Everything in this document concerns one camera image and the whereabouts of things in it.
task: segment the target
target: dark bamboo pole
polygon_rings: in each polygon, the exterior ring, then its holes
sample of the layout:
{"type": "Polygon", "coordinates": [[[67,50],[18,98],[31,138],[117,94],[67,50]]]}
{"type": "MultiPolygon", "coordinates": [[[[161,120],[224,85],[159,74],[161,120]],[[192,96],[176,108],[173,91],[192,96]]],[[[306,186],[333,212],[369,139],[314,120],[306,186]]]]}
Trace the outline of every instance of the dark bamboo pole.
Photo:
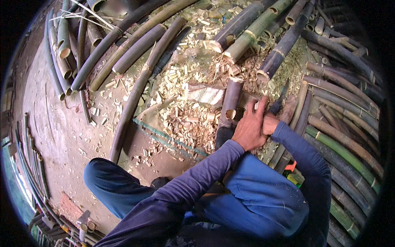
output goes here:
{"type": "Polygon", "coordinates": [[[149,56],[147,62],[145,63],[138,79],[134,83],[125,109],[123,110],[123,113],[119,120],[117,131],[115,132],[113,145],[111,146],[109,159],[114,163],[118,163],[127,127],[129,126],[130,121],[133,118],[137,104],[140,100],[141,94],[143,93],[147,85],[147,80],[151,76],[152,70],[158,63],[158,60],[160,59],[163,52],[166,50],[167,46],[170,44],[171,40],[180,32],[181,28],[185,25],[185,23],[186,20],[182,17],[178,17],[174,20],[173,24],[169,27],[169,29],[156,44],[154,50],[149,56]]]}
{"type": "Polygon", "coordinates": [[[336,111],[340,112],[342,115],[345,117],[349,118],[352,120],[354,123],[358,124],[361,126],[363,129],[365,129],[376,141],[378,141],[378,132],[370,126],[368,123],[366,123],[363,119],[361,119],[359,116],[354,114],[353,112],[350,112],[343,107],[333,103],[332,101],[329,101],[327,99],[321,98],[317,95],[314,96],[318,101],[321,103],[324,103],[325,105],[328,105],[329,107],[335,109],[336,111]]]}
{"type": "Polygon", "coordinates": [[[285,57],[288,55],[289,51],[298,39],[301,31],[308,21],[308,16],[313,9],[314,3],[309,1],[299,18],[296,20],[295,25],[291,26],[288,31],[284,34],[280,42],[276,47],[270,52],[265,61],[260,66],[259,70],[256,72],[260,80],[267,83],[276,73],[277,69],[280,67],[285,57]]]}
{"type": "MultiPolygon", "coordinates": [[[[70,1],[63,0],[62,9],[69,9],[70,1]]],[[[70,38],[69,38],[69,22],[66,18],[59,19],[58,29],[58,55],[60,59],[66,58],[70,55],[70,38]]]]}
{"type": "Polygon", "coordinates": [[[298,0],[295,6],[291,9],[291,11],[287,14],[285,21],[289,25],[295,25],[296,19],[299,17],[300,12],[302,12],[303,7],[306,5],[307,0],[298,0]]]}
{"type": "Polygon", "coordinates": [[[49,13],[47,14],[47,17],[45,18],[45,27],[44,27],[44,44],[45,44],[45,55],[46,55],[46,60],[47,63],[49,65],[49,71],[50,74],[52,74],[52,83],[53,83],[53,87],[55,89],[55,92],[58,96],[59,100],[64,100],[64,98],[66,97],[66,95],[63,93],[63,89],[62,86],[60,85],[59,82],[59,78],[58,75],[56,74],[56,70],[55,70],[55,65],[52,59],[52,55],[51,55],[51,45],[49,42],[49,27],[48,27],[48,23],[49,23],[49,17],[53,15],[53,9],[51,9],[49,11],[49,13]]]}
{"type": "Polygon", "coordinates": [[[251,24],[263,11],[272,5],[275,0],[253,2],[226,24],[210,41],[210,46],[219,53],[226,50],[240,33],[251,24]]]}
{"type": "Polygon", "coordinates": [[[90,43],[92,44],[92,46],[97,47],[99,43],[103,40],[103,37],[100,34],[100,31],[96,24],[88,21],[87,32],[90,43]]]}
{"type": "MultiPolygon", "coordinates": [[[[88,16],[88,11],[84,9],[81,15],[86,18],[88,16]]],[[[78,42],[78,49],[77,49],[78,72],[81,70],[85,62],[84,53],[85,53],[85,38],[87,34],[87,28],[88,28],[88,21],[84,18],[81,18],[78,27],[78,41],[77,41],[78,42]]],[[[81,101],[82,111],[84,112],[85,121],[87,122],[87,124],[90,124],[92,122],[92,119],[89,114],[88,102],[85,96],[85,91],[86,91],[86,85],[84,84],[81,90],[78,92],[78,94],[79,94],[79,99],[81,101]]]]}
{"type": "Polygon", "coordinates": [[[270,23],[281,14],[293,0],[278,0],[265,10],[224,53],[224,58],[235,64],[253,45],[270,23]]]}
{"type": "Polygon", "coordinates": [[[125,54],[116,62],[113,72],[117,75],[125,73],[150,47],[154,45],[165,33],[166,27],[156,25],[141,37],[125,54]]]}
{"type": "Polygon", "coordinates": [[[366,121],[370,126],[372,126],[376,131],[378,130],[378,121],[374,119],[374,117],[372,117],[370,114],[362,110],[361,108],[323,89],[313,87],[312,90],[314,92],[314,95],[332,101],[333,103],[342,106],[343,108],[349,110],[350,112],[358,115],[360,118],[366,121]]]}
{"type": "Polygon", "coordinates": [[[342,58],[344,58],[346,61],[354,65],[358,70],[360,70],[363,75],[365,75],[367,78],[369,78],[369,81],[374,83],[375,81],[375,76],[373,74],[373,70],[367,66],[364,62],[361,61],[360,58],[354,56],[350,51],[348,51],[346,48],[342,47],[339,44],[336,44],[335,42],[324,38],[318,34],[303,31],[302,32],[302,37],[306,40],[312,41],[314,43],[317,43],[319,45],[322,45],[337,54],[339,54],[342,58]]]}
{"type": "Polygon", "coordinates": [[[337,170],[339,170],[351,183],[362,193],[366,200],[373,205],[377,199],[377,194],[380,190],[380,184],[374,176],[360,163],[349,163],[341,157],[336,151],[321,141],[305,133],[304,138],[313,147],[315,147],[324,159],[331,163],[337,170]]]}
{"type": "Polygon", "coordinates": [[[74,79],[73,84],[71,85],[72,90],[80,90],[97,61],[123,32],[125,32],[133,23],[137,22],[143,16],[168,1],[169,0],[151,0],[131,13],[128,13],[127,17],[125,17],[125,19],[121,21],[118,26],[116,26],[105,36],[93,53],[88,57],[84,65],[81,67],[78,75],[74,79]]]}
{"type": "Polygon", "coordinates": [[[303,79],[305,81],[307,81],[309,83],[309,85],[312,85],[314,87],[318,87],[318,88],[324,89],[328,92],[331,92],[331,93],[351,102],[355,106],[364,110],[366,113],[368,113],[368,114],[372,115],[374,118],[378,119],[379,116],[378,116],[378,112],[377,112],[376,108],[371,107],[370,104],[368,104],[366,101],[362,100],[355,94],[352,94],[349,91],[342,89],[341,87],[338,87],[332,83],[329,83],[327,81],[324,81],[324,80],[321,80],[321,79],[318,79],[315,77],[305,75],[303,77],[303,79]]]}
{"type": "Polygon", "coordinates": [[[367,161],[369,165],[373,168],[373,170],[377,172],[380,178],[383,178],[384,170],[381,167],[381,165],[376,161],[376,159],[374,159],[374,157],[370,153],[368,153],[363,147],[358,145],[355,141],[353,141],[352,139],[350,139],[349,137],[347,137],[346,135],[344,135],[334,127],[330,126],[327,123],[322,122],[321,120],[319,120],[314,116],[309,116],[308,122],[309,124],[329,134],[330,136],[338,140],[340,143],[350,148],[358,156],[360,156],[362,159],[367,161]]]}
{"type": "Polygon", "coordinates": [[[359,225],[363,227],[366,223],[367,217],[353,199],[335,183],[332,183],[331,193],[352,214],[352,216],[354,216],[359,225]]]}
{"type": "Polygon", "coordinates": [[[351,247],[353,245],[353,240],[350,236],[344,232],[344,230],[339,227],[332,218],[329,218],[329,233],[332,234],[343,246],[351,247]]]}

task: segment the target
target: hand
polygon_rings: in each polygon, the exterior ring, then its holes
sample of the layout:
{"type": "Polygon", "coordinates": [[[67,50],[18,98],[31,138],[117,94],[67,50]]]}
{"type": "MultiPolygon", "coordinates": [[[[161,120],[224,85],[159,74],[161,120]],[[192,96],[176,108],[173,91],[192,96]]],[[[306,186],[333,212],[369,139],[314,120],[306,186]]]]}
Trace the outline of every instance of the hand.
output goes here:
{"type": "Polygon", "coordinates": [[[268,96],[262,97],[256,112],[254,110],[255,100],[249,102],[243,118],[237,124],[232,140],[237,142],[244,151],[261,147],[267,140],[267,135],[262,134],[262,123],[268,99],[268,96]]]}
{"type": "Polygon", "coordinates": [[[280,120],[272,113],[268,112],[263,117],[262,133],[264,135],[272,135],[277,128],[280,120]]]}

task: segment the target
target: person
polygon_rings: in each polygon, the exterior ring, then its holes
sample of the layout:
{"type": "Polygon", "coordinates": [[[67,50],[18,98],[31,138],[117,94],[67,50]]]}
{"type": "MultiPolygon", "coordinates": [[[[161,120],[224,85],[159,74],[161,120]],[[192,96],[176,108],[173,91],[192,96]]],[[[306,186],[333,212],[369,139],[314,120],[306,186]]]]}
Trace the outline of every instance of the person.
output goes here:
{"type": "Polygon", "coordinates": [[[160,188],[113,162],[94,158],[84,180],[120,223],[95,246],[325,246],[331,173],[319,152],[250,102],[222,147],[160,188]],[[268,136],[284,145],[305,181],[296,187],[248,151],[268,136]],[[232,164],[234,169],[228,173],[232,164]],[[216,181],[228,193],[204,196],[216,181]]]}

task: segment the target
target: bamboo tube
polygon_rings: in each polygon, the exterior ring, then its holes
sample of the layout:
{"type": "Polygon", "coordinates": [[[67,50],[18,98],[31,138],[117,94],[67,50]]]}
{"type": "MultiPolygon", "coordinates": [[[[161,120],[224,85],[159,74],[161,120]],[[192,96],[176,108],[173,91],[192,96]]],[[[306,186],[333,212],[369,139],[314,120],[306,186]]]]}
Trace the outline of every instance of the bamboo tube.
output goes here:
{"type": "Polygon", "coordinates": [[[328,233],[328,236],[327,236],[327,238],[326,238],[326,242],[327,242],[331,247],[342,247],[342,246],[343,246],[343,245],[342,245],[339,241],[337,241],[336,238],[335,238],[332,234],[330,234],[330,233],[328,233]]]}
{"type": "Polygon", "coordinates": [[[366,200],[373,205],[377,199],[377,194],[375,194],[375,192],[378,193],[380,191],[380,184],[376,182],[374,176],[361,163],[349,163],[349,161],[351,161],[350,159],[346,161],[337,153],[341,150],[334,151],[328,146],[331,145],[331,147],[335,147],[337,142],[331,140],[329,137],[322,138],[318,141],[318,139],[316,140],[314,137],[310,136],[312,132],[318,131],[312,126],[308,126],[306,129],[308,129],[309,132],[305,133],[305,140],[315,147],[324,159],[346,176],[346,178],[362,193],[366,200]]]}
{"type": "Polygon", "coordinates": [[[349,235],[345,233],[344,230],[337,225],[335,220],[332,220],[332,218],[329,218],[329,233],[332,234],[343,246],[351,247],[353,245],[353,241],[349,235]]]}
{"type": "Polygon", "coordinates": [[[339,85],[341,85],[348,91],[352,92],[356,96],[358,96],[361,99],[363,99],[364,101],[366,101],[368,104],[370,104],[372,107],[374,107],[376,109],[376,111],[377,111],[376,114],[378,117],[380,110],[379,110],[379,107],[376,105],[376,103],[373,100],[371,100],[365,93],[363,93],[359,88],[354,86],[352,83],[350,83],[343,77],[337,75],[336,73],[330,71],[328,69],[328,67],[326,67],[326,66],[317,66],[317,65],[312,64],[310,62],[306,62],[306,68],[308,70],[312,70],[312,71],[318,73],[319,75],[327,77],[328,79],[338,83],[339,85]]]}
{"type": "MultiPolygon", "coordinates": [[[[63,0],[62,9],[66,10],[70,6],[69,0],[63,0]]],[[[70,55],[70,38],[69,38],[69,23],[66,18],[59,19],[59,29],[58,29],[58,50],[59,58],[63,59],[70,55]]]]}
{"type": "Polygon", "coordinates": [[[125,73],[151,46],[165,33],[166,27],[156,25],[141,37],[125,54],[115,63],[113,72],[117,75],[125,73]]]}
{"type": "Polygon", "coordinates": [[[285,21],[289,25],[295,25],[296,19],[299,17],[300,12],[302,12],[303,7],[306,5],[307,0],[298,0],[295,6],[291,9],[288,15],[285,18],[285,21]]]}
{"type": "Polygon", "coordinates": [[[85,80],[88,78],[89,73],[95,66],[96,62],[101,58],[101,56],[106,52],[108,47],[123,33],[125,32],[133,23],[141,19],[147,13],[150,13],[152,10],[161,6],[162,4],[168,2],[169,0],[151,0],[138,9],[128,13],[123,21],[121,21],[116,28],[111,30],[104,39],[100,42],[100,44],[96,47],[93,53],[88,57],[84,65],[79,70],[78,75],[74,79],[73,84],[71,85],[72,90],[79,90],[82,85],[85,83],[85,80]]]}
{"type": "Polygon", "coordinates": [[[344,212],[335,200],[331,199],[331,215],[333,215],[339,223],[346,229],[353,239],[356,239],[359,235],[359,229],[356,224],[350,219],[350,217],[344,212]]]}
{"type": "Polygon", "coordinates": [[[332,83],[329,83],[327,81],[324,81],[324,80],[321,80],[321,79],[318,79],[315,77],[305,75],[303,77],[303,79],[305,81],[307,81],[310,85],[324,89],[326,91],[329,91],[329,92],[351,102],[352,104],[354,104],[357,107],[364,110],[366,113],[372,115],[374,118],[376,118],[376,119],[378,118],[376,108],[372,108],[371,105],[369,105],[366,101],[362,100],[355,94],[352,94],[349,91],[342,89],[341,87],[338,87],[332,83]]]}
{"type": "Polygon", "coordinates": [[[309,124],[313,125],[314,127],[324,131],[325,133],[329,134],[330,136],[334,137],[336,140],[338,140],[340,143],[343,145],[347,146],[350,148],[352,151],[354,151],[358,156],[360,156],[362,159],[367,161],[369,165],[377,172],[380,178],[383,178],[384,175],[384,170],[381,167],[381,165],[373,158],[373,156],[368,153],[363,147],[358,145],[355,141],[351,140],[349,137],[335,129],[334,127],[330,126],[329,124],[326,124],[319,120],[318,118],[314,116],[310,116],[308,118],[309,124]]]}
{"type": "Polygon", "coordinates": [[[346,61],[348,61],[349,63],[354,65],[359,71],[361,71],[363,73],[363,75],[365,75],[367,78],[369,78],[369,81],[371,83],[374,83],[375,76],[373,74],[373,70],[369,66],[367,66],[365,63],[363,63],[360,58],[357,58],[356,56],[354,56],[346,48],[342,47],[341,45],[339,45],[329,39],[323,38],[322,36],[315,34],[315,33],[303,31],[302,37],[306,40],[309,40],[309,41],[312,41],[312,42],[317,43],[319,45],[322,45],[322,46],[336,52],[342,58],[344,58],[346,61]]]}
{"type": "Polygon", "coordinates": [[[369,205],[365,197],[362,196],[359,190],[344,176],[339,170],[337,170],[332,164],[329,164],[331,169],[332,180],[335,181],[340,187],[342,187],[347,194],[358,204],[364,214],[368,216],[372,211],[372,207],[369,205]]]}
{"type": "Polygon", "coordinates": [[[125,52],[134,45],[144,34],[151,30],[154,26],[164,22],[178,11],[188,7],[189,5],[197,2],[198,0],[179,0],[172,5],[167,6],[161,12],[154,15],[150,20],[143,24],[137,31],[135,31],[131,37],[129,37],[119,48],[116,50],[111,57],[107,60],[107,63],[102,67],[96,77],[91,81],[89,90],[96,91],[106,77],[112,71],[115,63],[125,54],[125,52]]]}
{"type": "Polygon", "coordinates": [[[258,78],[267,83],[276,73],[285,57],[298,39],[303,27],[307,23],[307,16],[311,13],[313,3],[309,1],[306,7],[301,12],[299,18],[296,20],[295,25],[291,26],[284,34],[280,42],[270,52],[265,61],[261,64],[259,70],[256,72],[258,78]]]}
{"type": "Polygon", "coordinates": [[[96,24],[88,21],[87,32],[90,43],[92,44],[92,46],[97,47],[99,43],[103,40],[103,37],[100,34],[96,24]]]}
{"type": "Polygon", "coordinates": [[[226,50],[239,34],[251,24],[260,13],[265,11],[268,6],[275,0],[268,1],[268,4],[253,2],[238,15],[236,15],[228,24],[226,24],[210,41],[210,46],[219,53],[226,50]]]}
{"type": "Polygon", "coordinates": [[[360,226],[364,226],[367,220],[366,215],[363,214],[359,206],[346,194],[337,184],[332,183],[332,195],[354,216],[360,226]]]}
{"type": "Polygon", "coordinates": [[[324,105],[320,105],[319,108],[320,112],[322,113],[322,115],[324,115],[324,117],[326,118],[326,120],[328,120],[329,124],[332,125],[332,127],[334,127],[335,129],[337,129],[338,131],[340,130],[339,124],[336,122],[336,120],[332,117],[332,115],[328,112],[328,110],[324,107],[324,105]]]}
{"type": "Polygon", "coordinates": [[[53,87],[54,90],[58,96],[58,99],[60,101],[64,100],[64,98],[66,97],[66,95],[63,93],[63,89],[62,86],[60,85],[59,82],[59,78],[58,75],[56,74],[56,70],[55,70],[55,65],[52,59],[52,55],[51,55],[51,44],[49,42],[49,17],[53,15],[53,9],[51,9],[49,11],[49,13],[47,14],[46,18],[45,18],[45,27],[44,27],[44,44],[45,44],[45,58],[47,60],[47,63],[49,65],[49,71],[50,74],[52,74],[52,83],[53,83],[53,87]]]}
{"type": "Polygon", "coordinates": [[[359,116],[356,114],[344,109],[343,107],[333,103],[332,101],[329,101],[327,99],[321,98],[319,96],[314,96],[318,101],[321,103],[324,103],[325,105],[328,105],[329,107],[335,109],[336,111],[340,112],[343,114],[345,117],[349,118],[352,120],[354,123],[358,124],[362,128],[364,128],[373,138],[378,141],[378,132],[371,127],[369,124],[367,124],[363,119],[361,119],[359,116]]]}
{"type": "Polygon", "coordinates": [[[362,110],[361,108],[323,89],[313,87],[312,90],[316,96],[332,101],[333,103],[342,106],[343,108],[349,110],[350,112],[358,115],[360,118],[366,121],[370,126],[372,126],[373,129],[375,129],[376,131],[378,130],[378,121],[374,119],[374,117],[372,117],[370,114],[362,110]]]}
{"type": "Polygon", "coordinates": [[[174,20],[173,24],[155,45],[155,48],[145,63],[138,79],[134,83],[128,102],[126,103],[125,109],[123,110],[119,120],[113,145],[111,147],[109,159],[114,163],[118,163],[127,127],[129,126],[129,123],[134,115],[137,104],[147,85],[147,80],[150,77],[152,70],[154,69],[163,52],[166,50],[166,47],[170,44],[171,40],[178,34],[178,32],[180,32],[185,23],[186,20],[182,17],[178,17],[174,20]]]}
{"type": "Polygon", "coordinates": [[[242,55],[252,46],[256,39],[293,1],[278,0],[265,10],[225,51],[224,55],[232,63],[236,63],[242,55]]]}
{"type": "Polygon", "coordinates": [[[317,4],[316,5],[316,9],[318,10],[318,12],[320,13],[320,16],[322,16],[322,18],[325,20],[326,24],[329,26],[329,28],[333,27],[333,24],[331,22],[331,20],[328,18],[328,16],[322,11],[322,8],[317,4]]]}
{"type": "Polygon", "coordinates": [[[322,16],[320,16],[318,18],[317,24],[314,27],[314,31],[316,31],[317,34],[322,35],[322,33],[324,32],[324,19],[322,18],[322,16]]]}
{"type": "Polygon", "coordinates": [[[331,35],[331,28],[326,26],[324,31],[322,32],[322,37],[329,39],[331,35]]]}

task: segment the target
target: green bamboo pole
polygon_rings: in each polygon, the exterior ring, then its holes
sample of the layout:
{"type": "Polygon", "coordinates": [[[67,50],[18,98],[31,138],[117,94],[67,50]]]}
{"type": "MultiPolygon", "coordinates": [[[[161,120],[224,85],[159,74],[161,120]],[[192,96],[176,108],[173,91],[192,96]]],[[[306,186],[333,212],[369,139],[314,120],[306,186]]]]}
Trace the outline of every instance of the green bamboo pole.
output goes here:
{"type": "Polygon", "coordinates": [[[312,126],[307,126],[306,133],[314,137],[316,140],[327,145],[330,149],[340,155],[345,161],[350,163],[361,175],[366,179],[371,188],[377,193],[380,191],[380,184],[376,178],[368,171],[365,166],[350,151],[343,147],[339,142],[333,140],[329,136],[321,133],[312,126]]]}
{"type": "Polygon", "coordinates": [[[293,0],[278,0],[265,10],[225,51],[227,59],[235,64],[241,56],[253,45],[262,32],[276,17],[281,14],[293,0]]]}
{"type": "Polygon", "coordinates": [[[359,235],[359,229],[352,219],[346,214],[341,206],[331,199],[331,215],[333,215],[339,223],[346,229],[353,239],[357,239],[359,235]]]}

